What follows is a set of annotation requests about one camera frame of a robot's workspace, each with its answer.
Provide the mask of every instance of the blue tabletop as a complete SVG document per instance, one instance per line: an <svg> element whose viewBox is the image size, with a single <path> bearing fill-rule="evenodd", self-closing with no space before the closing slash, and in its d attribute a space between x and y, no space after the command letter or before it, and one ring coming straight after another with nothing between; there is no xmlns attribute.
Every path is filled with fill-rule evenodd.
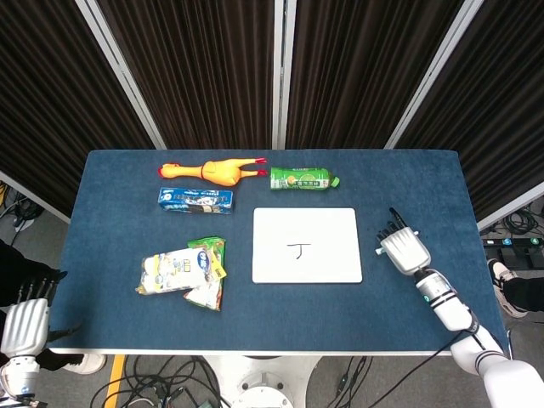
<svg viewBox="0 0 544 408"><path fill-rule="evenodd" d="M232 188L231 215L166 212L162 186L224 189L198 178L161 179L165 162L187 166L231 157L266 157L269 166L326 167L340 179L326 191L270 191L268 178ZM52 329L82 328L52 346L132 349L313 352L424 352L452 338L386 256L376 233L394 206L421 231L432 266L458 290L499 341L506 333L485 264L457 154L442 150L98 150L87 160L61 260ZM353 207L361 284L255 285L252 216L256 207ZM204 236L226 239L221 312L182 292L142 296L142 258Z"/></svg>

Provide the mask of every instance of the blue box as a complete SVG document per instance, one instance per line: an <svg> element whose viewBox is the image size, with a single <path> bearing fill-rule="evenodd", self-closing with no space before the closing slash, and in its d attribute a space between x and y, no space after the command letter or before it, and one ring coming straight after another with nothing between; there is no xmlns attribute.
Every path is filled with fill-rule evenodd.
<svg viewBox="0 0 544 408"><path fill-rule="evenodd" d="M187 190L161 187L159 205L182 213L230 214L234 193L228 190Z"/></svg>

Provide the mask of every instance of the white board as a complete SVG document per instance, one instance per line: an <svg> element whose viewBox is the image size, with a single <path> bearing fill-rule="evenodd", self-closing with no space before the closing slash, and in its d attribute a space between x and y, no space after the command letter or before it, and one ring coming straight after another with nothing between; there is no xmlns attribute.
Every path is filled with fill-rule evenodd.
<svg viewBox="0 0 544 408"><path fill-rule="evenodd" d="M254 283L360 283L353 208L256 208Z"/></svg>

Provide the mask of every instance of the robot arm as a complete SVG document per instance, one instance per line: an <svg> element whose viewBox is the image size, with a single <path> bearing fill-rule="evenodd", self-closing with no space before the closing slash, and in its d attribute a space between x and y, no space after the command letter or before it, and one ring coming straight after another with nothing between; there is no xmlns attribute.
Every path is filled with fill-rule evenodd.
<svg viewBox="0 0 544 408"><path fill-rule="evenodd" d="M0 368L0 407L42 408L34 389L40 365L36 356L48 340L49 306L57 280L44 279L40 286L21 286L17 303L10 306L3 328L0 351L9 357Z"/></svg>
<svg viewBox="0 0 544 408"><path fill-rule="evenodd" d="M544 382L535 368L504 355L450 282L438 270L429 268L431 256L417 232L393 208L389 211L395 222L389 222L388 229L377 235L380 248L376 252L387 253L403 275L414 277L416 288L448 330L468 334L451 345L455 362L464 371L482 377L493 408L541 406Z"/></svg>

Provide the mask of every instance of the green bottle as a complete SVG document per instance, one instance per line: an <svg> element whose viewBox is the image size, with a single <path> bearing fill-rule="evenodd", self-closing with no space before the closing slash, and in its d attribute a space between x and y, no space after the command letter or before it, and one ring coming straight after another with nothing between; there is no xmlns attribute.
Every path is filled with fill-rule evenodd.
<svg viewBox="0 0 544 408"><path fill-rule="evenodd" d="M326 168L280 168L270 169L270 189L326 190L337 187L340 178L334 177Z"/></svg>

